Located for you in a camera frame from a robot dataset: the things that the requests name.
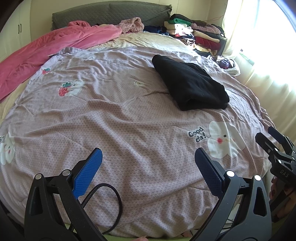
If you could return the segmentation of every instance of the cabinet door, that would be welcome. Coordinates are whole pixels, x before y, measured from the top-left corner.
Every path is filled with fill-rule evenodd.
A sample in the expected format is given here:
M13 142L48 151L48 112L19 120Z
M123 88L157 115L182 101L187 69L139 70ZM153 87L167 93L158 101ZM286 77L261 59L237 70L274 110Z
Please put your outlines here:
M20 11L20 44L21 47L31 42L30 9L31 0L24 0L19 6Z
M0 32L0 61L21 48L19 6Z

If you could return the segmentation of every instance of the bed sheet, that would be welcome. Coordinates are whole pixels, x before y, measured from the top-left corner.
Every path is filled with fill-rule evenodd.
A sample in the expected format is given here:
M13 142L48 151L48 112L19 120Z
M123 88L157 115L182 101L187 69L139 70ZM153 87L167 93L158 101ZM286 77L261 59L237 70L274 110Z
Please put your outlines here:
M184 45L180 41L160 34L153 33L130 33L121 34L118 38L108 41L106 43L91 47L89 49L100 49L103 47L132 47L132 46L142 46L151 47L164 51L175 51L184 52L192 56L197 56L197 54L191 50L188 46ZM26 87L29 79L24 83L20 84L17 89L15 89L4 101L0 103L0 124L6 117L8 111L13 106L15 100L22 93Z
M202 66L225 86L228 108L180 111L153 68L155 54ZM23 218L36 173L57 175L100 147L103 164L90 188L110 183L124 203L112 234L175 237L199 228L217 201L195 150L203 147L240 176L263 176L269 162L255 135L268 135L270 125L251 90L204 57L139 46L66 48L31 78L0 127L1 144L8 144L0 191ZM104 231L116 219L116 197L101 190L86 212Z

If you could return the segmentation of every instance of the pink fluffy clothing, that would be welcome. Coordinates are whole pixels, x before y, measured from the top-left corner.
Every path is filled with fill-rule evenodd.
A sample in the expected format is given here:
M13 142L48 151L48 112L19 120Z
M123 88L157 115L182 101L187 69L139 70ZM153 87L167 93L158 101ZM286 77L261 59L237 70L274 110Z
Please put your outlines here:
M204 32L213 33L213 34L220 34L220 30L211 24L207 24L205 27L197 26L195 23L192 23L190 26L192 29L199 29Z
M122 29L122 33L126 34L129 31L132 33L142 32L144 29L144 24L142 23L139 17L122 20L119 24L119 27Z
M74 21L69 23L69 27L39 37L0 63L0 102L36 73L49 60L49 55L65 47L87 49L115 39L120 34L118 26L91 27L87 22Z

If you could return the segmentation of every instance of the metal screw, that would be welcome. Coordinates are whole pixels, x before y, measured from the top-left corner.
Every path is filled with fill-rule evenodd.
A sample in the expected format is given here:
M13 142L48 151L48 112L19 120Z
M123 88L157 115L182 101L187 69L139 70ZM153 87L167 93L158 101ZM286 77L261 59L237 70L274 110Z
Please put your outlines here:
M70 170L66 169L66 170L63 171L62 174L63 174L63 176L65 176L65 177L66 177L66 176L69 176L69 175L70 175Z
M255 175L254 178L257 180L257 181L260 181L261 180L261 177L259 175Z
M39 180L41 177L42 177L42 175L41 175L40 173L38 173L38 174L35 176L35 179L36 179L36 180Z
M227 176L234 177L233 171L227 171L226 174L227 174Z

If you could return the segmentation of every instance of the white cartoon character print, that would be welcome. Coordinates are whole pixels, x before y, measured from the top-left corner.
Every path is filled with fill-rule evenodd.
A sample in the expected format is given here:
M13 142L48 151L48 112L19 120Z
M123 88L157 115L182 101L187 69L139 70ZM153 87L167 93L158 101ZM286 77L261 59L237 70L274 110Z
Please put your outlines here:
M59 96L77 95L84 85L84 80L75 80L73 82L64 83L59 89Z
M233 158L237 156L239 150L246 147L246 143L237 129L229 122L211 121L209 132L210 137L207 146L212 157L221 159L228 154Z
M0 163L11 163L15 154L15 141L10 134L0 136Z

